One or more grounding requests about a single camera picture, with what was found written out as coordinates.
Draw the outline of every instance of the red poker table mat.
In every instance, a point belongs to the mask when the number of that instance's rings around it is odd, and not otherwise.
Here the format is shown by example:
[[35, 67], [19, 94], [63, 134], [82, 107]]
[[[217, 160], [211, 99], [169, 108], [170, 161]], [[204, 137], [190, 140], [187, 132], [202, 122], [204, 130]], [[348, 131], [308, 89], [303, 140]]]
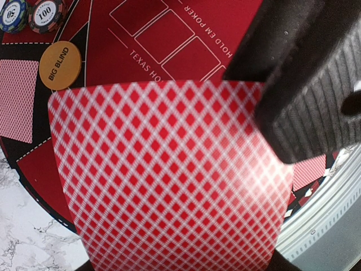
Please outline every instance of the red poker table mat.
[[[71, 88], [133, 81], [219, 80], [262, 0], [65, 0], [68, 16], [57, 31], [1, 33], [0, 59], [39, 61], [47, 47], [73, 42], [82, 55]], [[65, 201], [52, 148], [47, 101], [52, 91], [37, 77], [33, 142], [0, 138], [20, 182], [55, 219], [76, 231]], [[325, 168], [333, 156], [326, 157]], [[293, 191], [292, 214], [324, 180]]]

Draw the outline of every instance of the orange token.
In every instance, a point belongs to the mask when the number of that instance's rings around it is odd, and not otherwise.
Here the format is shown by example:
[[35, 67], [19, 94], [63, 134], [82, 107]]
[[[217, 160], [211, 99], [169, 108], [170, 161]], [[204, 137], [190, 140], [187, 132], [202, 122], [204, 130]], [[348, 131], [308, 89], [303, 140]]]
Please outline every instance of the orange token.
[[40, 60], [41, 81], [52, 90], [66, 89], [78, 78], [81, 61], [79, 49], [71, 42], [53, 43], [45, 50]]

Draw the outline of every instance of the blue poker chip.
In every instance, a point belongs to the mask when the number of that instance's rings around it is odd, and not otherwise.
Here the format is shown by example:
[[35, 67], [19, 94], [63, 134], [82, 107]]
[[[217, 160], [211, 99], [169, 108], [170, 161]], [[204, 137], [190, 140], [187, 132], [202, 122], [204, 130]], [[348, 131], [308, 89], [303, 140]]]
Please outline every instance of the blue poker chip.
[[29, 5], [26, 0], [10, 0], [0, 12], [0, 29], [14, 33], [24, 28]]

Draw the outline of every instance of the marble table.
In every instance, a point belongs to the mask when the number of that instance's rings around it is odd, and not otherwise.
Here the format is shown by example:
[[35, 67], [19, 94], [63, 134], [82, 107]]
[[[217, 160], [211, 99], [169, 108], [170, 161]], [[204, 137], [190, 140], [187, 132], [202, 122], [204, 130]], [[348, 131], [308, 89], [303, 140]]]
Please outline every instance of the marble table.
[[79, 236], [29, 195], [0, 149], [0, 271], [73, 271], [88, 260]]

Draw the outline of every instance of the red and white diamond pattern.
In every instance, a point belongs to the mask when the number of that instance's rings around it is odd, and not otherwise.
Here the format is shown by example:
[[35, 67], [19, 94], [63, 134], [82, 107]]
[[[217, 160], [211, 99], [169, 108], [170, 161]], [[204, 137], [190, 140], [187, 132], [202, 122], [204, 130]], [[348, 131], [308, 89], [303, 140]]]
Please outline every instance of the red and white diamond pattern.
[[33, 106], [39, 62], [0, 60], [0, 136], [33, 142]]
[[264, 270], [293, 167], [252, 121], [259, 84], [165, 82], [53, 94], [64, 193], [95, 270]]

